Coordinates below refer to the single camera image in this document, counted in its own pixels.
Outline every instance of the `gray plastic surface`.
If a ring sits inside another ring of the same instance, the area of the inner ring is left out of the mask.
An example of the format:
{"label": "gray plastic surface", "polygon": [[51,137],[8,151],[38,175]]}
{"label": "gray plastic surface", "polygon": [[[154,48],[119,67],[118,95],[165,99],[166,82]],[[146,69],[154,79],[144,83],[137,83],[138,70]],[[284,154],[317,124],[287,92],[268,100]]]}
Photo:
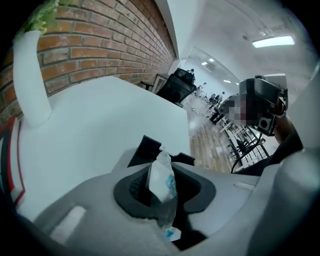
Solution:
{"label": "gray plastic surface", "polygon": [[[216,186],[216,198],[208,208],[189,216],[192,228],[210,237],[184,251],[165,240],[155,220],[133,218],[114,200],[115,184],[148,164],[83,182],[48,207],[35,224],[49,234],[73,206],[80,205],[86,214],[66,243],[76,254],[263,256],[295,229],[319,194],[319,156],[319,150],[297,152],[266,167],[260,178],[172,163]],[[256,186],[252,191],[234,186],[237,182]]]}
{"label": "gray plastic surface", "polygon": [[184,251],[181,255],[247,255],[252,234],[268,203],[278,167],[279,164],[275,164],[265,168],[255,190],[230,221],[206,240]]}
{"label": "gray plastic surface", "polygon": [[233,215],[244,205],[252,190],[236,186],[237,183],[256,185],[258,176],[228,174],[192,167],[184,163],[172,163],[173,167],[183,167],[190,172],[203,176],[211,181],[216,189],[216,195],[211,204],[200,213],[189,215],[192,227],[209,237],[223,227]]}
{"label": "gray plastic surface", "polygon": [[115,202],[113,190],[123,177],[149,164],[91,178],[50,205],[34,224],[45,234],[70,211],[80,205],[86,213],[66,247],[77,254],[101,256],[172,255],[179,250],[165,240],[155,220],[129,216]]}

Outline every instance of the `brick wall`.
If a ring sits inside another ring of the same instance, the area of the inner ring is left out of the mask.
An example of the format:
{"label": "brick wall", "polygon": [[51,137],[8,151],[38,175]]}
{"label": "brick wall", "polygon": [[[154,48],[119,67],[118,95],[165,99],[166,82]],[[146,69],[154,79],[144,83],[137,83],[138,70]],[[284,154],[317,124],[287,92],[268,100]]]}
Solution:
{"label": "brick wall", "polygon": [[[116,76],[153,83],[167,73],[175,52],[154,0],[73,0],[59,6],[58,26],[40,37],[38,61],[50,96],[85,80]],[[21,115],[10,49],[0,73],[0,125]]]}

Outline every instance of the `white countertop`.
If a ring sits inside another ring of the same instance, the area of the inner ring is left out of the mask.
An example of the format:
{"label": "white countertop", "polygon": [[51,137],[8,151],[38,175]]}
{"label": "white countertop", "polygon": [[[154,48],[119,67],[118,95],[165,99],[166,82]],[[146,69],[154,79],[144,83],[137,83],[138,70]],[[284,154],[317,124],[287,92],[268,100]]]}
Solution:
{"label": "white countertop", "polygon": [[69,87],[49,101],[48,121],[31,128],[22,119],[19,136],[25,195],[17,210],[31,221],[83,181],[126,167],[144,135],[172,155],[191,155],[187,112],[116,77]]}

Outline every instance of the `ceiling light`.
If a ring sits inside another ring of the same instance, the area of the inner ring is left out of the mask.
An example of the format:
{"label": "ceiling light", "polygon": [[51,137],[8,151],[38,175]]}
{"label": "ceiling light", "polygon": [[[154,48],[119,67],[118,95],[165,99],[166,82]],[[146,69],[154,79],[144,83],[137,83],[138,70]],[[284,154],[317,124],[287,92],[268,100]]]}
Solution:
{"label": "ceiling light", "polygon": [[255,48],[267,46],[292,46],[295,44],[291,35],[272,37],[252,42]]}

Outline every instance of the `black camera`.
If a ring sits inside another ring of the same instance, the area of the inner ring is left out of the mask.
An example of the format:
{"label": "black camera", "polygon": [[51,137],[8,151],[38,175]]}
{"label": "black camera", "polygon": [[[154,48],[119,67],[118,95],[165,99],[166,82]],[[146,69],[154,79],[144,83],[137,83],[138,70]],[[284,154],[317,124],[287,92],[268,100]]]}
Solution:
{"label": "black camera", "polygon": [[288,109],[285,74],[256,75],[239,83],[239,94],[229,97],[218,109],[230,121],[251,126],[267,136],[274,136],[277,118]]}

